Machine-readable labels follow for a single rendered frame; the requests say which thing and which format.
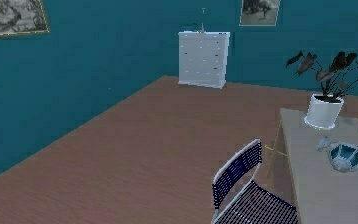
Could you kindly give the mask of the white framed grey picture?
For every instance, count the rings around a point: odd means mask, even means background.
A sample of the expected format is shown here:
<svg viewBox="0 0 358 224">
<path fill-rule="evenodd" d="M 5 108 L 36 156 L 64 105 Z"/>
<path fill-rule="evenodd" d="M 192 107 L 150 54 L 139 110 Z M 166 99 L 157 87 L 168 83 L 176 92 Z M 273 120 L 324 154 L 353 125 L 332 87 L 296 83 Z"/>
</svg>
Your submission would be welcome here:
<svg viewBox="0 0 358 224">
<path fill-rule="evenodd" d="M 281 0 L 241 0 L 240 26 L 276 26 Z"/>
</svg>

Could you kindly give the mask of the gold framed grey picture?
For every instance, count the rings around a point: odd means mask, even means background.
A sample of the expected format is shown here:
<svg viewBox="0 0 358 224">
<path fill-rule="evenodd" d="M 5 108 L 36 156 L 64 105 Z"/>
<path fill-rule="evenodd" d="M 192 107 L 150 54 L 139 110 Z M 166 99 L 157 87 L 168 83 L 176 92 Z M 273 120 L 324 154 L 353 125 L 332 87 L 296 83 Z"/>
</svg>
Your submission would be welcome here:
<svg viewBox="0 0 358 224">
<path fill-rule="evenodd" d="M 49 32 L 43 0 L 0 0 L 0 37 Z"/>
</svg>

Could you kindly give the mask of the beige table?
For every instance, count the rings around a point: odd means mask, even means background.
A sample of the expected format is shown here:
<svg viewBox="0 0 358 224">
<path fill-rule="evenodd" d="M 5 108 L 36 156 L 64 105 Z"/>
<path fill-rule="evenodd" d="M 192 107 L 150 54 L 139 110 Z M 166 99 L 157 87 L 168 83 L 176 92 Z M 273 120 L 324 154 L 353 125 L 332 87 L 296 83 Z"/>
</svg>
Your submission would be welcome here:
<svg viewBox="0 0 358 224">
<path fill-rule="evenodd" d="M 358 119 L 338 117 L 331 130 L 304 122 L 306 113 L 280 110 L 280 122 L 267 175 L 284 197 L 297 207 L 300 224 L 358 224 L 358 171 L 334 170 L 323 137 L 358 146 Z"/>
</svg>

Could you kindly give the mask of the small pale grey figurine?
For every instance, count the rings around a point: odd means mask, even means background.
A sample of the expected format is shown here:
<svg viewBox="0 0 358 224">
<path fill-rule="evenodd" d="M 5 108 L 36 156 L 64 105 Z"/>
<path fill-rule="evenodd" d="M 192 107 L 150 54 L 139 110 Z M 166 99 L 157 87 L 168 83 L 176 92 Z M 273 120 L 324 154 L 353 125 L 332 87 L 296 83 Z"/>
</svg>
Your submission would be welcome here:
<svg viewBox="0 0 358 224">
<path fill-rule="evenodd" d="M 328 136 L 324 136 L 318 143 L 317 150 L 322 151 L 323 149 L 328 150 L 338 144 L 338 141 L 333 141 Z"/>
</svg>

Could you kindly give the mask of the blue mesh white frame chair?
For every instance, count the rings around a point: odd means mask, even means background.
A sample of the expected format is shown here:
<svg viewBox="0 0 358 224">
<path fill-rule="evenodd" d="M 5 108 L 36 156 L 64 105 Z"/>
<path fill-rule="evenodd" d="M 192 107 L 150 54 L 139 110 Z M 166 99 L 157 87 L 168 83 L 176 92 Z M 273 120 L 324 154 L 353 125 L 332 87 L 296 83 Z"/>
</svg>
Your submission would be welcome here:
<svg viewBox="0 0 358 224">
<path fill-rule="evenodd" d="M 216 172 L 212 182 L 214 215 L 211 224 L 300 224 L 294 205 L 255 181 L 261 164 L 261 140 L 254 139 Z M 249 181 L 221 209 L 232 188 L 252 169 L 255 171 Z"/>
</svg>

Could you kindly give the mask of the dark plant in white pot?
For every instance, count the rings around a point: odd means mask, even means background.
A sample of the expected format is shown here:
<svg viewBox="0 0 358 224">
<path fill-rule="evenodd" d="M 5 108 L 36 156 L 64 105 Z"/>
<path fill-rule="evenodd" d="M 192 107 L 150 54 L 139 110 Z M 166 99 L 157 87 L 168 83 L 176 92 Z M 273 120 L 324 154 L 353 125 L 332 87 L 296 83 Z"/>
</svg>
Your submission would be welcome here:
<svg viewBox="0 0 358 224">
<path fill-rule="evenodd" d="M 315 129 L 331 130 L 344 105 L 343 97 L 358 87 L 358 61 L 354 52 L 340 51 L 328 69 L 317 60 L 317 55 L 300 50 L 289 58 L 285 67 L 297 63 L 295 75 L 307 71 L 315 73 L 315 81 L 320 85 L 320 94 L 312 94 L 304 122 Z"/>
</svg>

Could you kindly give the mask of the thin grey lamp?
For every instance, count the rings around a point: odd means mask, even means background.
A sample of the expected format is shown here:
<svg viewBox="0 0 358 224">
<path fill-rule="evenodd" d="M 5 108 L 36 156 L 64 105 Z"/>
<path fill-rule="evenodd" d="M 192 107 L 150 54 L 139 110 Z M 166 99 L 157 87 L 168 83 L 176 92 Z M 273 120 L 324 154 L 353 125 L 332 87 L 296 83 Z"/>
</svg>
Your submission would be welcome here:
<svg viewBox="0 0 358 224">
<path fill-rule="evenodd" d="M 205 33 L 205 28 L 204 28 L 204 20 L 205 20 L 205 9 L 206 8 L 201 8 L 202 9 L 202 15 L 201 15 L 201 28 L 198 30 L 199 33 Z"/>
</svg>

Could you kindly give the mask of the white chest of drawers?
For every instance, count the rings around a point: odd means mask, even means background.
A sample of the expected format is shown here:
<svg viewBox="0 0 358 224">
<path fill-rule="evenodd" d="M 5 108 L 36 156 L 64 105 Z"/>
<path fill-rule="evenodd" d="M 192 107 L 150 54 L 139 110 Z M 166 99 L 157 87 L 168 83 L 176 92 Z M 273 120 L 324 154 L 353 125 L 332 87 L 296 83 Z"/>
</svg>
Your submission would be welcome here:
<svg viewBox="0 0 358 224">
<path fill-rule="evenodd" d="M 183 31 L 179 36 L 179 84 L 222 89 L 229 32 Z"/>
</svg>

